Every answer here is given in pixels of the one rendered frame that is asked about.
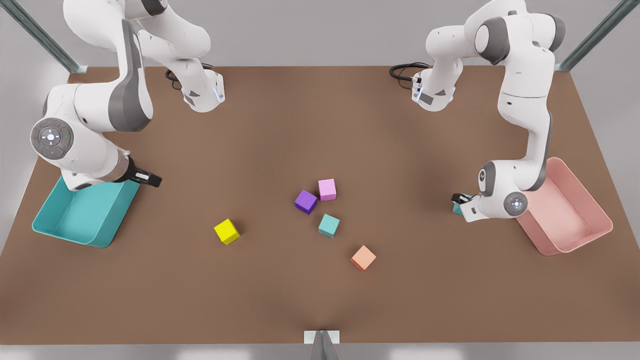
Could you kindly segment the silver frame post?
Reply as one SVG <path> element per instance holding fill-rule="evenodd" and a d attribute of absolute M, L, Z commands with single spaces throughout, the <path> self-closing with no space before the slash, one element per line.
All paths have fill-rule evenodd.
<path fill-rule="evenodd" d="M 556 72 L 569 72 L 612 32 L 638 5 L 640 0 L 620 0 L 599 24 L 559 64 Z"/>
<path fill-rule="evenodd" d="M 0 0 L 0 7 L 13 18 L 41 47 L 71 74 L 85 74 L 86 65 L 78 64 L 16 0 Z"/>
<path fill-rule="evenodd" d="M 311 344 L 310 360 L 339 360 L 335 345 L 340 344 L 339 330 L 305 330 L 304 344 Z"/>

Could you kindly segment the pink tray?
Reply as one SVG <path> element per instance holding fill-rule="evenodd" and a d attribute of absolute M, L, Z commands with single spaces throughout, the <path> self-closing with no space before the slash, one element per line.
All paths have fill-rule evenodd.
<path fill-rule="evenodd" d="M 563 160 L 549 157 L 546 178 L 525 191 L 526 211 L 516 218 L 544 256 L 570 253 L 613 230 L 613 222 Z"/>

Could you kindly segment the purple cube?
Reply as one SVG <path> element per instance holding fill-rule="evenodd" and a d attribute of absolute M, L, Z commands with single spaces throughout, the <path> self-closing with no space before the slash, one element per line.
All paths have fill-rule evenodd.
<path fill-rule="evenodd" d="M 302 189 L 294 201 L 295 207 L 307 215 L 310 215 L 311 212 L 313 212 L 317 203 L 318 197 L 304 189 Z"/>

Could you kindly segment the orange cube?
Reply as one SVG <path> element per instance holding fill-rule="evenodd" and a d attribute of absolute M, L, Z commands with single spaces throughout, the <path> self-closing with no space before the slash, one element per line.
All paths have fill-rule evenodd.
<path fill-rule="evenodd" d="M 354 266 L 359 269 L 359 271 L 364 272 L 376 258 L 377 256 L 365 245 L 363 245 L 350 258 L 350 262 L 352 262 L 352 264 L 354 264 Z"/>

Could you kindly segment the teal tray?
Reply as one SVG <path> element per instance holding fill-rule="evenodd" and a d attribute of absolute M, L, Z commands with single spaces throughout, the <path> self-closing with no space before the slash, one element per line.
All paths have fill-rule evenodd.
<path fill-rule="evenodd" d="M 107 248 L 113 241 L 140 184 L 101 183 L 71 191 L 60 177 L 32 221 L 39 234 Z"/>

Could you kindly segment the yellow cube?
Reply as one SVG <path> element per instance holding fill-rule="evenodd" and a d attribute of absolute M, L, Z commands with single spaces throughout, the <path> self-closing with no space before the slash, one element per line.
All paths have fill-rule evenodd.
<path fill-rule="evenodd" d="M 214 227 L 222 244 L 229 245 L 240 237 L 240 233 L 230 219 L 225 219 Z"/>

